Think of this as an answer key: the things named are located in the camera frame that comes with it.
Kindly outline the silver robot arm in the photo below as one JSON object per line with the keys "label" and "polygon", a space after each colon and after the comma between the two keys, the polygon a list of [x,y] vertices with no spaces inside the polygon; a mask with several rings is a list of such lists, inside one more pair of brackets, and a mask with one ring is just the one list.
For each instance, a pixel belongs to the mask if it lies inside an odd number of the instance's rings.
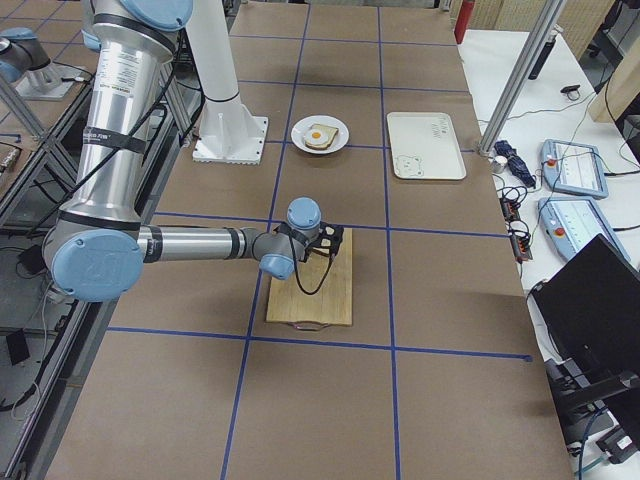
{"label": "silver robot arm", "polygon": [[268,121],[242,103],[224,9],[218,1],[93,1],[85,10],[99,48],[76,186],[43,243],[53,283],[86,302],[120,297],[145,264],[253,259],[276,279],[297,277],[311,253],[339,252],[343,230],[318,204],[293,200],[273,231],[145,225],[134,208],[147,148],[148,119],[162,99],[161,68],[186,37],[203,110],[194,157],[256,164]]}

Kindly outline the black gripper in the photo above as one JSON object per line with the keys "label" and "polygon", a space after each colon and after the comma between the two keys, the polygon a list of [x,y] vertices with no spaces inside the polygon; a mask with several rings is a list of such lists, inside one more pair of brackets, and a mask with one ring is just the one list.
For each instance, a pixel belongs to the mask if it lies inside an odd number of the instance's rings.
{"label": "black gripper", "polygon": [[304,256],[302,257],[302,261],[306,262],[309,259],[310,255],[313,253],[311,251],[313,243],[320,239],[332,240],[334,242],[335,252],[338,255],[340,246],[343,241],[343,235],[344,235],[344,228],[342,226],[332,225],[332,224],[328,224],[326,222],[321,221],[319,223],[319,228],[316,236],[311,241],[309,241],[305,246],[305,253],[304,253]]}

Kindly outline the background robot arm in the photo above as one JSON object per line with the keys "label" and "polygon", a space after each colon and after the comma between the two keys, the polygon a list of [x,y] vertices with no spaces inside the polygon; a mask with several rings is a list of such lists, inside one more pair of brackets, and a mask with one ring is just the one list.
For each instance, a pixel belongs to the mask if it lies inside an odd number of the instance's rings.
{"label": "background robot arm", "polygon": [[26,27],[1,31],[1,77],[16,83],[18,94],[25,100],[61,101],[68,93],[70,80],[64,68],[54,64],[37,35]]}

